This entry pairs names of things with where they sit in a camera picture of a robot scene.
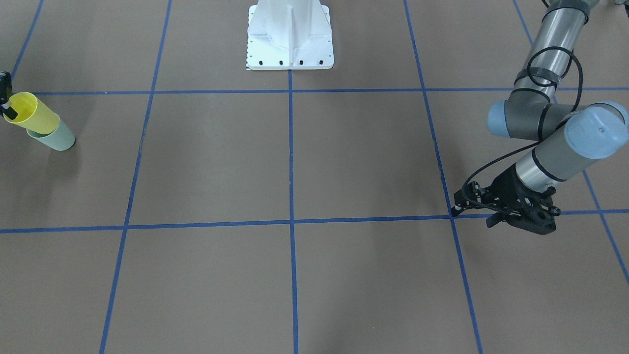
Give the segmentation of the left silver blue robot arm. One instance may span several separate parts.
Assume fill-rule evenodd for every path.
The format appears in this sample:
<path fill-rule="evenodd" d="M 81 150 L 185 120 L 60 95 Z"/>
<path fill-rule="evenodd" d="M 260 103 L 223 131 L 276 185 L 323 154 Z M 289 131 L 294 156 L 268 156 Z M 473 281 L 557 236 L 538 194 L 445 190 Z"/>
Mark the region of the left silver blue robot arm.
<path fill-rule="evenodd" d="M 454 193 L 450 210 L 457 217 L 467 210 L 491 210 L 486 226 L 505 222 L 512 227 L 547 235 L 556 230 L 559 207 L 552 197 L 557 186 L 596 162 L 615 154 L 628 142 L 628 111 L 612 101 L 580 105 L 583 83 L 575 103 L 553 103 L 553 96 L 571 67 L 583 79 L 574 53 L 582 28 L 596 0 L 549 0 L 541 28 L 513 90 L 492 105 L 488 130 L 506 138 L 530 141 L 525 155 L 481 187 L 468 177 Z"/>

